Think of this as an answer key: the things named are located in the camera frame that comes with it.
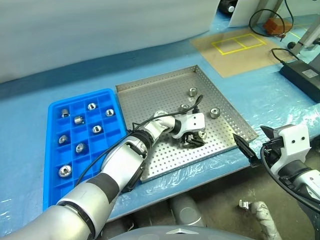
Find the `wire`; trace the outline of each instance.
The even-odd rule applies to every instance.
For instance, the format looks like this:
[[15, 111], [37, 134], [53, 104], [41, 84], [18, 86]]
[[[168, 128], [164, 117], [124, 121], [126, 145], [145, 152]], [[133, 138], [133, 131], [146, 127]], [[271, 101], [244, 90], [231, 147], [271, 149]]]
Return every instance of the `wire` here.
[[136, 123], [136, 122], [133, 122], [132, 123], [132, 131], [130, 133], [128, 133], [127, 135], [125, 135], [124, 137], [122, 137], [119, 141], [117, 141], [115, 144], [113, 144], [111, 147], [109, 147], [108, 149], [106, 149], [105, 151], [103, 151], [94, 161], [92, 161], [86, 168], [85, 170], [81, 173], [81, 175], [79, 176], [78, 180], [76, 181], [75, 183], [75, 186], [77, 186], [82, 178], [85, 176], [85, 174], [88, 172], [88, 170], [90, 168], [92, 168], [92, 166], [94, 164], [96, 164], [100, 158], [102, 158], [104, 155], [108, 154], [112, 149], [114, 149], [119, 143], [121, 143], [125, 138], [131, 136], [138, 128], [140, 128], [141, 126], [145, 125], [146, 123], [152, 121], [152, 120], [155, 120], [155, 119], [159, 119], [159, 118], [163, 118], [163, 117], [168, 117], [168, 116], [174, 116], [174, 115], [178, 115], [178, 114], [184, 114], [188, 111], [190, 111], [191, 109], [195, 108], [196, 106], [199, 105], [199, 103], [202, 101], [202, 99], [204, 98], [203, 95], [199, 95], [198, 98], [195, 100], [195, 103], [194, 105], [192, 105], [191, 107], [189, 108], [186, 108], [185, 110], [182, 110], [182, 111], [177, 111], [177, 112], [174, 112], [174, 113], [168, 113], [168, 114], [164, 114], [164, 115], [159, 115], [159, 116], [154, 116], [154, 117], [150, 117], [149, 119], [143, 121], [142, 123]]
[[[292, 15], [292, 13], [291, 13], [291, 11], [290, 11], [290, 8], [289, 8], [289, 6], [288, 6], [287, 0], [284, 0], [284, 3], [285, 3], [285, 6], [286, 6], [286, 9], [288, 10], [288, 12], [289, 12], [289, 14], [290, 14], [291, 21], [292, 21], [292, 25], [291, 25], [291, 27], [290, 27], [290, 29], [289, 29], [288, 31], [286, 31], [286, 25], [285, 25], [284, 19], [283, 19], [277, 12], [275, 12], [275, 11], [273, 11], [273, 10], [271, 10], [271, 9], [267, 9], [267, 8], [263, 8], [263, 9], [260, 9], [260, 10], [256, 11], [256, 12], [250, 17], [250, 20], [249, 20], [249, 28], [251, 29], [251, 31], [254, 32], [255, 34], [258, 34], [258, 35], [263, 36], [263, 37], [281, 37], [281, 40], [280, 40], [280, 42], [281, 42], [282, 39], [285, 37], [285, 34], [286, 34], [287, 32], [289, 32], [289, 31], [293, 28], [293, 26], [294, 26], [294, 16]], [[282, 33], [280, 33], [280, 34], [269, 34], [269, 35], [266, 35], [266, 34], [257, 32], [257, 31], [255, 31], [255, 30], [253, 29], [252, 24], [251, 24], [252, 19], [254, 18], [254, 16], [255, 16], [256, 14], [258, 14], [258, 13], [260, 13], [260, 12], [262, 12], [262, 11], [272, 12], [273, 14], [277, 15], [277, 16], [280, 18], [280, 20], [281, 20], [281, 22], [282, 22], [282, 26], [283, 26], [283, 32], [282, 32]]]
[[288, 53], [290, 53], [292, 56], [294, 56], [297, 60], [300, 60], [300, 58], [298, 58], [292, 51], [288, 50], [288, 49], [285, 49], [285, 48], [272, 48], [271, 49], [271, 52], [272, 52], [272, 55], [282, 64], [285, 64], [286, 62], [281, 60], [280, 58], [278, 58], [275, 54], [275, 50], [282, 50], [282, 51], [287, 51]]
[[281, 187], [283, 188], [288, 194], [290, 194], [292, 197], [294, 197], [296, 200], [298, 200], [300, 203], [304, 204], [305, 206], [307, 206], [308, 208], [312, 209], [313, 211], [315, 211], [316, 213], [320, 213], [320, 208], [311, 204], [310, 202], [308, 202], [305, 199], [308, 199], [314, 203], [319, 204], [320, 201], [314, 199], [314, 198], [309, 198], [306, 196], [302, 196], [300, 195], [298, 192], [296, 191], [292, 191], [291, 189], [289, 189], [286, 185], [284, 185], [279, 179], [276, 178], [276, 176], [271, 172], [270, 168], [268, 167], [266, 158], [265, 158], [265, 150], [266, 150], [266, 146], [263, 146], [260, 149], [260, 157], [261, 157], [261, 161], [267, 171], [267, 173], [270, 175], [270, 177]]

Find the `black box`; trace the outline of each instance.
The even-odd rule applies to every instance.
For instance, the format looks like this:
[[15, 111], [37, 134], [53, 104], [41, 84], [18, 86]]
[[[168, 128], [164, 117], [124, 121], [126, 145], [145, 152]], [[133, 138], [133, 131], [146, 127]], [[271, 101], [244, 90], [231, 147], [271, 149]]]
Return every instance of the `black box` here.
[[320, 103], [320, 73], [302, 60], [283, 64], [280, 73], [313, 101]]

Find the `gray floor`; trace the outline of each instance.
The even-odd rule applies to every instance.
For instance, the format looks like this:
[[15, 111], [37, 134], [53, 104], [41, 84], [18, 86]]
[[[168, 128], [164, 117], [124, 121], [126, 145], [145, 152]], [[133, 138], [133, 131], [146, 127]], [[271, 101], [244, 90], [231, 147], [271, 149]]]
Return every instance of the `gray floor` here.
[[[320, 170], [320, 154], [312, 150], [306, 164]], [[261, 228], [248, 212], [237, 208], [239, 199], [264, 201], [275, 221], [283, 240], [314, 240], [313, 227], [291, 196], [284, 192], [266, 173], [264, 168], [247, 168], [229, 176], [195, 188], [189, 195], [196, 201], [208, 228], [216, 228], [256, 240], [262, 240]], [[131, 216], [138, 227], [174, 225], [166, 201], [143, 209]], [[128, 218], [121, 220], [128, 228]], [[115, 222], [108, 227], [115, 230]]]

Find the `table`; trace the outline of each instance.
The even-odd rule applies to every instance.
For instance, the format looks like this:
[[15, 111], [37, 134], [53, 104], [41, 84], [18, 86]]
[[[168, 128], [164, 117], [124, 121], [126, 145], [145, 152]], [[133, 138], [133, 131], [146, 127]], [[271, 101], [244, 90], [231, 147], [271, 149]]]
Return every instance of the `table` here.
[[[282, 47], [297, 41], [312, 21], [297, 17]], [[228, 18], [217, 13], [203, 36], [231, 31]], [[302, 52], [310, 61], [318, 52]], [[251, 143], [258, 152], [266, 137], [260, 125], [308, 125], [310, 137], [320, 134], [320, 104], [278, 73], [280, 65], [222, 78], [191, 45], [190, 40], [102, 57], [34, 74], [0, 85], [0, 236], [21, 228], [42, 212], [47, 112], [50, 103], [112, 88], [129, 81], [199, 65], [224, 96], [259, 134]], [[249, 166], [233, 149], [195, 163], [122, 194], [110, 220], [186, 192]]]

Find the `perforated metal tray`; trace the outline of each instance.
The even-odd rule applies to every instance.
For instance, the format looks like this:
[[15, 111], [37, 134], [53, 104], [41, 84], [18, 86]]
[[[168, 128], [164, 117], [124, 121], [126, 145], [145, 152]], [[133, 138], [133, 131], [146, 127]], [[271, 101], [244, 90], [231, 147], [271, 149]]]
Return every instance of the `perforated metal tray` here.
[[[169, 134], [162, 135], [147, 157], [141, 181], [151, 180], [234, 148], [233, 133], [247, 141], [258, 136], [197, 65], [117, 85], [126, 127], [130, 129], [132, 122], [140, 123], [157, 110], [173, 113], [178, 111], [181, 104], [193, 105], [197, 97], [188, 95], [192, 87], [198, 88], [198, 95], [203, 94], [199, 110], [205, 115], [207, 143], [190, 149], [183, 147], [180, 141]], [[215, 107], [220, 109], [221, 115], [212, 119], [209, 110]]]

